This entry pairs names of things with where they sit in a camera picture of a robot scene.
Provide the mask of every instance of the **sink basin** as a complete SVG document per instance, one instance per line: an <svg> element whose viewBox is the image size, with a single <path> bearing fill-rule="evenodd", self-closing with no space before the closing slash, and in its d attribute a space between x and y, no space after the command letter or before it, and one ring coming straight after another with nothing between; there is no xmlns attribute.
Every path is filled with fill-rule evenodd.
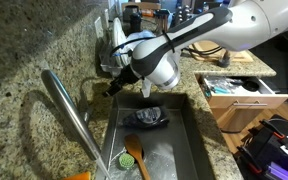
<svg viewBox="0 0 288 180"><path fill-rule="evenodd" d="M124 117L147 107L164 105L170 122L166 127L136 129L121 126ZM135 133L143 146L143 159L152 180L214 179L208 155L197 130L193 109L186 94L139 93L114 97L102 157L113 180L142 179L137 164L121 170L118 157L126 152L124 137ZM105 179L97 170L96 179Z"/></svg>

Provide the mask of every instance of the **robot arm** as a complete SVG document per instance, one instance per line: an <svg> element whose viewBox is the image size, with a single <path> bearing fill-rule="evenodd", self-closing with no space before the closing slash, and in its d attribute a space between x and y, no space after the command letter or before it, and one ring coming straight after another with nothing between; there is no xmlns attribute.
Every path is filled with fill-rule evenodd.
<svg viewBox="0 0 288 180"><path fill-rule="evenodd" d="M230 51L242 51L261 44L288 29L288 1L246 0L231 8L215 8L137 45L130 68L133 77L148 86L173 88L180 79L180 50L209 40Z"/></svg>

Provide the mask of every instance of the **wooden drawer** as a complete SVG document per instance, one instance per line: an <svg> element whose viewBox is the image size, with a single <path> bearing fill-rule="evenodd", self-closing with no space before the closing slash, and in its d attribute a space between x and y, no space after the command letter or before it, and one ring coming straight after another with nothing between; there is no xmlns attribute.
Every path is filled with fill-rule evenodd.
<svg viewBox="0 0 288 180"><path fill-rule="evenodd" d="M196 78L212 109L275 109L288 99L288 94L275 94L258 78L254 78L254 80L260 85L259 92L261 94L256 95L216 94L205 88L206 84L203 76L196 75Z"/></svg>

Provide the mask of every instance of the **dish brush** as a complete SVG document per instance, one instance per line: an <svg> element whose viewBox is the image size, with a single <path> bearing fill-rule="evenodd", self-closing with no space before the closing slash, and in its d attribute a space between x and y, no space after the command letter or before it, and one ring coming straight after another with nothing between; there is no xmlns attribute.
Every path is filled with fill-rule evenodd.
<svg viewBox="0 0 288 180"><path fill-rule="evenodd" d="M119 157L120 166L125 170L131 168L134 165L134 161L134 157L127 153L123 153Z"/></svg>

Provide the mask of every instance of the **stainless steel faucet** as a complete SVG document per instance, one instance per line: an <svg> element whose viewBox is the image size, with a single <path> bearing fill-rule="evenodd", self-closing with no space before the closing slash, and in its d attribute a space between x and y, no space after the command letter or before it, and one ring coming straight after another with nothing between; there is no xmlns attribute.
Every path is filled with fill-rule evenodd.
<svg viewBox="0 0 288 180"><path fill-rule="evenodd" d="M51 70L44 70L41 76L47 91L64 117L65 124L74 139L83 147L91 160L101 159L99 146L87 127L89 113L84 113L84 119L81 117L61 81Z"/></svg>

